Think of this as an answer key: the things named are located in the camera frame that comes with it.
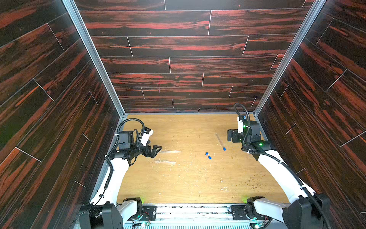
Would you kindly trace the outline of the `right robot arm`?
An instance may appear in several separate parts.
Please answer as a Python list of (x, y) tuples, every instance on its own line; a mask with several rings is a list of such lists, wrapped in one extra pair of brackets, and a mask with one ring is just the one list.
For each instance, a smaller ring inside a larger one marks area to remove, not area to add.
[(252, 229), (265, 229), (273, 220), (288, 229), (329, 229), (331, 201), (326, 194), (318, 194), (307, 185), (281, 158), (276, 148), (262, 140), (260, 126), (251, 121), (249, 112), (240, 114), (240, 103), (234, 104), (237, 113), (237, 129), (227, 131), (227, 140), (241, 144), (241, 150), (252, 155), (273, 176), (284, 191), (289, 203), (270, 201), (263, 196), (246, 200), (244, 217)]

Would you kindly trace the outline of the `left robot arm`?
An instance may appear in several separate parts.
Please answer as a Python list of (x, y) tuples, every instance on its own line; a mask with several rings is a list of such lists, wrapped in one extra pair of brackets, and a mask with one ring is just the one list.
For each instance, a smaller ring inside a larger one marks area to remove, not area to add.
[(141, 226), (148, 212), (143, 210), (140, 198), (126, 198), (117, 201), (122, 181), (139, 155), (155, 158), (162, 150), (161, 146), (150, 146), (153, 130), (146, 127), (137, 118), (128, 118), (117, 127), (116, 140), (104, 160), (109, 167), (102, 186), (98, 189), (89, 204), (82, 205), (78, 216), (71, 223), (74, 228), (79, 224), (81, 229), (122, 229), (129, 220), (134, 226)]

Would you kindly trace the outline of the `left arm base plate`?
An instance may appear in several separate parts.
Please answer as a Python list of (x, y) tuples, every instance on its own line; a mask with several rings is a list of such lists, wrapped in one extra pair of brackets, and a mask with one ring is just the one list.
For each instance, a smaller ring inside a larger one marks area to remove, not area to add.
[(128, 221), (156, 221), (157, 214), (157, 206), (155, 205), (143, 205), (142, 210), (138, 210), (138, 212), (130, 217)]

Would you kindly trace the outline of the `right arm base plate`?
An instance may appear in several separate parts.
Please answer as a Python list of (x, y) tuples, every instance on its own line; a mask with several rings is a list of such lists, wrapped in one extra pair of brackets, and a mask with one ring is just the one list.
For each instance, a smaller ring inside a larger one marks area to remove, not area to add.
[(228, 209), (228, 212), (232, 215), (234, 221), (256, 220), (256, 218), (251, 218), (248, 216), (246, 211), (246, 204), (231, 205)]

